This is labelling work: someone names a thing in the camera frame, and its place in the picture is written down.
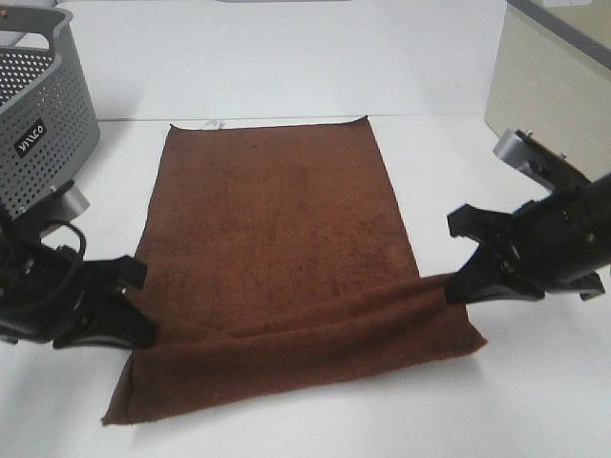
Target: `screw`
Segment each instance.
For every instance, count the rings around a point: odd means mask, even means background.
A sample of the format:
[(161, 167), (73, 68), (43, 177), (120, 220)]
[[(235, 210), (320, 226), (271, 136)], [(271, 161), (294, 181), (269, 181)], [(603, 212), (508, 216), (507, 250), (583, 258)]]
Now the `screw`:
[(516, 257), (517, 260), (519, 260), (519, 252), (517, 251), (516, 246), (512, 244), (511, 245), (511, 250), (512, 250), (512, 254)]
[(33, 266), (34, 266), (34, 260), (29, 259), (28, 262), (26, 262), (25, 265), (23, 266), (23, 273), (25, 275), (30, 274), (30, 272), (32, 271)]
[(501, 269), (509, 274), (512, 274), (516, 271), (508, 260), (503, 261), (503, 263), (501, 264)]

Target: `perforated basket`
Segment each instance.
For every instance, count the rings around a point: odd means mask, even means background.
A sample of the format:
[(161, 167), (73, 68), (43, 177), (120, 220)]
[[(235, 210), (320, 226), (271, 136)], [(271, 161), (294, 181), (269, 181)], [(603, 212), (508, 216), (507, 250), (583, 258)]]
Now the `perforated basket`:
[(12, 218), (72, 179), (99, 140), (71, 19), (60, 9), (0, 7), (0, 30), (49, 42), (0, 47), (0, 203)]

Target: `basket handle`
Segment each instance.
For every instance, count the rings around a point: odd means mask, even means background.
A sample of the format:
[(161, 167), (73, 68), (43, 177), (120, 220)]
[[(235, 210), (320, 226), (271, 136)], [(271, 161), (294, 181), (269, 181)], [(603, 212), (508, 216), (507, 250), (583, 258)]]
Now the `basket handle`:
[(53, 8), (0, 6), (0, 31), (39, 33), (49, 42), (48, 52), (53, 53), (54, 39), (59, 36), (58, 26), (68, 23), (72, 16), (64, 10)]

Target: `basket logo text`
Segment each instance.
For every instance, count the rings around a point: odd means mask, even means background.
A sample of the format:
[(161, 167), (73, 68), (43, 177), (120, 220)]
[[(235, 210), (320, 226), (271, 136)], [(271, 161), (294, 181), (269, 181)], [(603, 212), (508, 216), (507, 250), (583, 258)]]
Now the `basket logo text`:
[(13, 148), (19, 154), (19, 157), (25, 156), (30, 150), (40, 141), (40, 139), (47, 133), (47, 128), (42, 122), (42, 119), (38, 118), (36, 122), (15, 142)]

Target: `towel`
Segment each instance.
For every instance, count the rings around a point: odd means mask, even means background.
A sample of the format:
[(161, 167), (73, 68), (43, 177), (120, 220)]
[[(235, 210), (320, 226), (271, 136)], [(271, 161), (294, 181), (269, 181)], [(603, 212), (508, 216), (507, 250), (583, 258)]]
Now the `towel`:
[(420, 278), (366, 118), (172, 127), (131, 299), (159, 326), (103, 424), (466, 355), (485, 344), (446, 276)]

